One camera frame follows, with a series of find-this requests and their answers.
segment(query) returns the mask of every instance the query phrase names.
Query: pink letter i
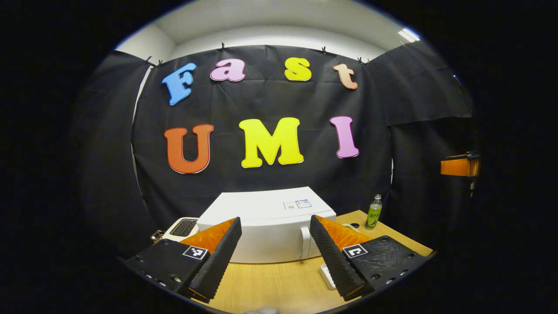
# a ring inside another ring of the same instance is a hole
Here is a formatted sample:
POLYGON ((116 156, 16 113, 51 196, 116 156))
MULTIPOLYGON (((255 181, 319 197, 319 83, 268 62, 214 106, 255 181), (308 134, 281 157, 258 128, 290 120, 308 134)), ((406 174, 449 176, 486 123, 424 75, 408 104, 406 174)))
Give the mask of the pink letter i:
POLYGON ((357 156, 358 149, 354 147, 353 134, 350 131, 350 124, 353 122, 353 119, 339 116, 331 118, 329 122, 331 122, 337 130, 337 138, 339 139, 337 157, 349 158, 357 156))

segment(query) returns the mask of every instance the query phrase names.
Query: white ceiling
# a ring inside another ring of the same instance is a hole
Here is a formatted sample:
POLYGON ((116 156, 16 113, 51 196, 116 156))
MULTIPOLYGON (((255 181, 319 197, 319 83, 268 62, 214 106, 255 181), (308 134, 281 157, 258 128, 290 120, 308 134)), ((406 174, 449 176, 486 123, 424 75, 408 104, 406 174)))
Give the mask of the white ceiling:
POLYGON ((402 25, 351 0, 197 0, 154 23, 178 45, 223 30, 260 25, 319 28, 386 51, 407 42, 397 34, 402 25))

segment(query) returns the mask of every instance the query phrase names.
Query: ceiling light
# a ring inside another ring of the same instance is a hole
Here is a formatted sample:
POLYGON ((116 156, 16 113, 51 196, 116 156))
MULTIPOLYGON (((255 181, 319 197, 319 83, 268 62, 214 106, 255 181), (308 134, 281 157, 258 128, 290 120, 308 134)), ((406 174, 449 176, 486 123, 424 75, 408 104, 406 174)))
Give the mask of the ceiling light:
POLYGON ((411 36, 407 35, 407 33, 403 32, 403 31, 399 31, 398 34, 403 36, 403 38, 405 38, 409 42, 414 42, 415 41, 411 36))
POLYGON ((407 29, 407 28, 403 28, 403 32, 405 32, 407 35, 411 36, 414 40, 419 41, 420 38, 411 30, 407 29))

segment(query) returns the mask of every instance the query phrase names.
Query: foam letter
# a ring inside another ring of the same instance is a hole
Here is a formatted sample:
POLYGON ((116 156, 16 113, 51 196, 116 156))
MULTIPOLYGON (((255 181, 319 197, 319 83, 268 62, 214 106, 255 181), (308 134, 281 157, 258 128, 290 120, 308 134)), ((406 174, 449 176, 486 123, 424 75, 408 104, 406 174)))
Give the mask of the foam letter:
POLYGON ((337 157, 349 158, 357 156, 359 152, 358 149, 354 147, 353 134, 350 130, 350 124, 353 122, 353 119, 339 116, 331 118, 329 122, 331 122, 337 130, 337 139, 339 140, 337 157))
POLYGON ((192 84, 194 78, 188 71, 193 71, 195 68, 196 65, 190 62, 182 68, 172 72, 166 78, 163 78, 162 83, 167 84, 169 93, 171 93, 171 100, 169 101, 169 105, 173 106, 175 103, 186 98, 186 96, 188 96, 192 92, 190 88, 184 88, 184 83, 186 83, 186 85, 192 84))
POLYGON ((297 136, 299 124, 297 118, 283 118, 279 120, 271 136, 259 119, 241 121, 238 126, 244 130, 246 138, 246 158, 242 160, 242 167, 256 168, 262 165, 262 160, 258 158, 258 148, 269 165, 275 162, 279 147, 281 147, 281 156, 277 160, 280 164, 302 163, 304 156, 299 152, 297 136))
POLYGON ((225 59, 217 62, 218 68, 211 71, 209 76, 212 80, 230 80, 232 82, 238 82, 243 80, 246 75, 244 75, 244 66, 246 63, 240 59, 225 59))
POLYGON ((289 80, 309 80, 312 77, 312 71, 308 68, 310 62, 304 58, 288 58, 285 60, 285 76, 289 80))
POLYGON ((347 65, 341 63, 334 66, 333 69, 339 72, 339 78, 341 79, 343 86, 349 89, 356 89, 358 87, 358 84, 350 79, 350 75, 354 74, 354 71, 348 69, 347 65))
POLYGON ((198 136, 198 157, 194 161, 184 160, 182 138, 186 129, 177 127, 165 131, 167 139, 167 158, 169 166, 178 173, 198 173, 209 164, 209 134, 213 131, 210 124, 196 125, 192 133, 198 136))

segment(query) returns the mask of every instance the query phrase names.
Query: screw hole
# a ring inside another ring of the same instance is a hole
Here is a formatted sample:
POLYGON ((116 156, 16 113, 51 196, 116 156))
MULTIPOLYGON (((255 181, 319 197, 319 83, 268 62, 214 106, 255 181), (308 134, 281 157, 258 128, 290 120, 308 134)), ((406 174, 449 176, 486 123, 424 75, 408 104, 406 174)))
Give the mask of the screw hole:
POLYGON ((178 278, 178 276, 176 274, 172 274, 170 275, 171 280, 176 281, 176 282, 182 282, 182 280, 180 278, 178 278))

